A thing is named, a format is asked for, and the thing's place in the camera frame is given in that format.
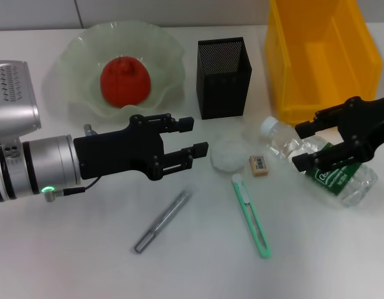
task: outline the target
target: white wall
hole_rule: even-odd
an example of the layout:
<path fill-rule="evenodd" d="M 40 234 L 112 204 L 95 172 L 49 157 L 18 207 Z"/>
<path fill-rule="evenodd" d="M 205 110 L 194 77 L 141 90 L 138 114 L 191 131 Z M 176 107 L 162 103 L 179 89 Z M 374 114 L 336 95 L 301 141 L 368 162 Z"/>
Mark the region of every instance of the white wall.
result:
<path fill-rule="evenodd" d="M 266 24 L 269 7 L 269 0 L 76 1 L 84 27 L 129 19 L 160 26 Z M 367 22 L 384 22 L 384 0 L 357 1 Z M 0 30 L 51 28 L 80 28 L 75 0 L 0 0 Z"/>

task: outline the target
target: yellow plastic bin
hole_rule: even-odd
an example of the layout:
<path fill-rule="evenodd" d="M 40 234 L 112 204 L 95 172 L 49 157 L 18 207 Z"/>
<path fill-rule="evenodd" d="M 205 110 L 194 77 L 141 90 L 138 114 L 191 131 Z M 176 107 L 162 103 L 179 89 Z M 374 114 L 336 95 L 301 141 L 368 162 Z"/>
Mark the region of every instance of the yellow plastic bin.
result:
<path fill-rule="evenodd" d="M 374 100 L 382 60 L 355 0 L 270 5 L 265 51 L 280 120 L 311 120 L 356 95 Z"/>

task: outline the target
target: bottle cap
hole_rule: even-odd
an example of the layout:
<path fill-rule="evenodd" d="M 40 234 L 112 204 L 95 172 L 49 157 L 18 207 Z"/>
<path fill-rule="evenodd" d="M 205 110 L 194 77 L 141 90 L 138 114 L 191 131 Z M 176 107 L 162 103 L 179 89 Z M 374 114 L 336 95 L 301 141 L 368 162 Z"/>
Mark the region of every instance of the bottle cap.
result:
<path fill-rule="evenodd" d="M 272 128 L 279 121 L 273 116 L 268 116 L 261 125 L 261 136 L 268 137 L 271 133 Z"/>

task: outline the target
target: plastic water bottle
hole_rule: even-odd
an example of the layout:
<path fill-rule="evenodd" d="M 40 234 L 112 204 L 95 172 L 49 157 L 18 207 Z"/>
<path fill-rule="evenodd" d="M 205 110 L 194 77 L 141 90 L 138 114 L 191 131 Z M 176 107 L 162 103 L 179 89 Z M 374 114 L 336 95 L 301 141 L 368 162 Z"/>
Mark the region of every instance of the plastic water bottle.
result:
<path fill-rule="evenodd" d="M 293 127 L 272 116 L 263 122 L 261 137 L 275 156 L 287 159 L 293 166 L 292 157 L 303 153 L 315 153 L 326 146 L 331 146 L 325 139 L 316 135 L 300 139 Z M 328 172 L 315 169 L 305 174 L 330 191 L 347 207 L 356 206 L 377 181 L 375 172 L 364 164 L 344 166 Z"/>

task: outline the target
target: red fruit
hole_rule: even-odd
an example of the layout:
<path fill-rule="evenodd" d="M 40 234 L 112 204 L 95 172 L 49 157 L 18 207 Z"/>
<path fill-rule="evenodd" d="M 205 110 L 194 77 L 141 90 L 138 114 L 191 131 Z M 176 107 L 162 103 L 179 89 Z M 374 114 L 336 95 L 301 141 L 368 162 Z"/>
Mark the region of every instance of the red fruit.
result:
<path fill-rule="evenodd" d="M 132 57 L 118 57 L 106 64 L 100 75 L 103 98 L 116 107 L 137 105 L 150 93 L 146 68 Z"/>

